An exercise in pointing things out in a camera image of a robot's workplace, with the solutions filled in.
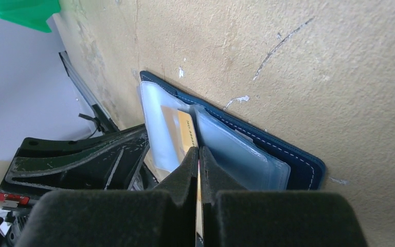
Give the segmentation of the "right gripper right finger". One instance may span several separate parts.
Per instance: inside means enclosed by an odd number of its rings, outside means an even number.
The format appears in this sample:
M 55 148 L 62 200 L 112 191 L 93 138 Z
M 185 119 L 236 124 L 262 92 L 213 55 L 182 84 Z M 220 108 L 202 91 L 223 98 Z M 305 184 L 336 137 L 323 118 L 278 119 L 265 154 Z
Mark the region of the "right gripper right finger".
M 204 246 L 366 246 L 341 195 L 246 190 L 200 148 Z

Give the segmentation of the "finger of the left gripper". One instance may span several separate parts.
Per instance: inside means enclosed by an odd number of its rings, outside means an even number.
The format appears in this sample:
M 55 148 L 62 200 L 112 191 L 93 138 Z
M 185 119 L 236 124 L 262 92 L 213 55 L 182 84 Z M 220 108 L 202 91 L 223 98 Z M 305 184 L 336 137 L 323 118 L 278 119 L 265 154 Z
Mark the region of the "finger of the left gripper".
M 52 190 L 127 190 L 148 150 L 144 124 L 81 140 L 27 137 L 0 184 L 0 202 L 33 205 Z

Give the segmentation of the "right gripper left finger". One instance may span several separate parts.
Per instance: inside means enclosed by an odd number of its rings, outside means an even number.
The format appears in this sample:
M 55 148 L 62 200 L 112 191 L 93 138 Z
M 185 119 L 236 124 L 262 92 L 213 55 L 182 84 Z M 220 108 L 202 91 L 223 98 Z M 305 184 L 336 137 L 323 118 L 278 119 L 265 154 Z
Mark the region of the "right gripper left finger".
M 195 246 L 199 150 L 150 190 L 56 190 L 32 209 L 17 246 Z

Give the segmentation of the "blue leather card holder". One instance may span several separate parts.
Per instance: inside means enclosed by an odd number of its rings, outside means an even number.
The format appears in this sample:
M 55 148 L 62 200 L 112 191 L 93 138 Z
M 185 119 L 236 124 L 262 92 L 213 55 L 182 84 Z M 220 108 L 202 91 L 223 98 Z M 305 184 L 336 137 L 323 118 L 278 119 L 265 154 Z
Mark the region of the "blue leather card holder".
M 322 160 L 141 71 L 139 93 L 156 168 L 179 165 L 162 108 L 191 115 L 199 146 L 208 147 L 219 166 L 249 190 L 317 190 L 326 173 Z

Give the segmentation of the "beige credit card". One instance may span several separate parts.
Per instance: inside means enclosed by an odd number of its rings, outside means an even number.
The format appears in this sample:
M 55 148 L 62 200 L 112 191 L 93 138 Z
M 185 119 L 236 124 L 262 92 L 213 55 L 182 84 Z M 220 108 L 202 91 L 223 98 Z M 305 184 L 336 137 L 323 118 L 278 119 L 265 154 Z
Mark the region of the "beige credit card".
M 166 122 L 170 138 L 173 143 L 178 162 L 181 163 L 191 147 L 198 147 L 198 141 L 190 114 L 162 105 L 161 111 Z M 203 243 L 203 220 L 200 173 L 197 175 L 196 188 L 196 236 Z

